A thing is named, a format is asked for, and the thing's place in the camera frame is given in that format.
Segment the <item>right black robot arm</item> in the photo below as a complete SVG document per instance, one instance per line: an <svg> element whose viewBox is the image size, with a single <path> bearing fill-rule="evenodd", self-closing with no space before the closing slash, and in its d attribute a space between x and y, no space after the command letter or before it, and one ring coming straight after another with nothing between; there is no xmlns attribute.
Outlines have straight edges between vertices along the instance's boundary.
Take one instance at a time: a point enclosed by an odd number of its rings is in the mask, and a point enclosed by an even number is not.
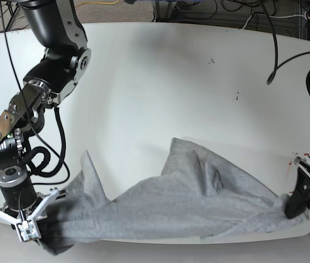
<svg viewBox="0 0 310 263"><path fill-rule="evenodd" d="M59 105L78 85L91 58L86 32L73 1L18 1L30 29L44 46L42 60L18 82L19 92L0 115L0 189L5 199L0 220L17 232L21 242L38 241L38 222L47 218L47 206L66 192L50 184L50 192L35 191L33 175L55 176L66 167L66 139ZM46 142L31 147L29 139L44 127L44 112L53 109L61 139L58 163L46 171L53 148Z"/></svg>

